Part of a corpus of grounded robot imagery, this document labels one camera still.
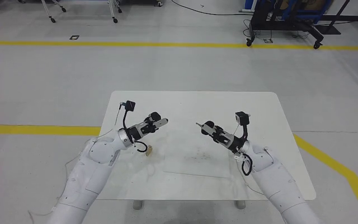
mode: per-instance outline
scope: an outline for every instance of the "yellow floor line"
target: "yellow floor line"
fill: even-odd
[[[0,125],[0,134],[52,134],[60,136],[97,136],[101,127]]]
[[[101,127],[83,126],[38,126],[38,125],[0,125],[0,134],[51,134],[61,136],[97,136]],[[344,176],[358,199],[358,176],[343,164],[331,158],[294,134],[298,147]]]
[[[14,46],[113,46],[113,47],[172,47],[172,48],[248,48],[246,44],[230,43],[155,43],[155,42],[87,42],[87,41],[0,41],[0,45]],[[311,45],[253,44],[256,49],[314,50]],[[320,50],[358,50],[358,46],[321,46]]]
[[[347,179],[349,185],[351,186],[354,194],[356,195],[356,198],[358,199],[358,176],[353,171],[351,171],[338,161],[334,160],[318,148],[312,146],[310,143],[306,142],[297,135],[294,134],[294,137],[298,147],[305,150],[317,160],[321,161],[322,163],[326,164],[327,166],[336,170],[339,174],[344,176]]]

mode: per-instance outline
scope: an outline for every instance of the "table top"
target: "table top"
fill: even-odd
[[[229,133],[237,127],[235,112],[250,114],[248,139],[268,146],[292,174],[303,197],[316,196],[279,99],[272,92],[115,91],[101,134],[113,128],[121,101],[136,102],[126,125],[140,123],[153,111],[167,125],[142,140],[153,146],[149,156],[130,148],[121,151],[98,199],[265,200],[244,184],[232,153],[201,134],[195,122],[212,120]],[[116,127],[121,128],[123,111]],[[239,127],[236,136],[242,135]],[[249,186],[260,191],[251,176]]]

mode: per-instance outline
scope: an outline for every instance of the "gray floor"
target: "gray floor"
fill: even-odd
[[[189,0],[179,1],[200,6]],[[241,3],[202,0],[206,10],[235,13]],[[242,20],[208,16],[170,1],[161,8],[123,6],[114,24],[106,2],[0,4],[0,41],[152,41],[245,43]],[[357,24],[337,26],[325,45],[357,45]],[[262,32],[257,43],[270,32]],[[312,45],[273,32],[274,44]],[[295,134],[358,172],[358,53],[288,49],[110,48],[0,45],[0,124],[100,126],[115,90],[272,91]],[[60,194],[64,164],[88,137],[0,136],[0,223],[31,223],[27,210],[47,212]],[[301,151],[317,192],[310,201],[325,223],[355,223],[358,200],[346,179]],[[46,217],[35,217],[45,223]],[[269,202],[130,202],[97,200],[84,223],[284,223]]]

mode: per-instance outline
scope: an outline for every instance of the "wheel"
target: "wheel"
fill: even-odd
[[[314,48],[314,49],[318,49],[320,46],[321,46],[321,43],[318,42],[318,41],[316,41],[316,42],[314,43],[314,45],[313,45],[313,48]]]

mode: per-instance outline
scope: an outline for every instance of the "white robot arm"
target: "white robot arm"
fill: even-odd
[[[147,134],[154,133],[168,123],[168,119],[162,119],[157,112],[153,112],[142,123],[126,128],[126,113],[134,110],[135,103],[127,101],[121,103],[121,106],[125,106],[124,127],[112,129],[87,142],[68,177],[65,190],[48,224],[81,224],[88,209],[107,183],[120,151],[130,148]]]
[[[267,199],[277,208],[287,224],[323,224],[307,205],[295,180],[272,151],[247,140],[249,115],[237,112],[236,121],[243,126],[243,136],[238,138],[208,121],[197,124],[204,135],[222,144],[234,153],[236,159],[243,158],[242,171],[254,180]]]

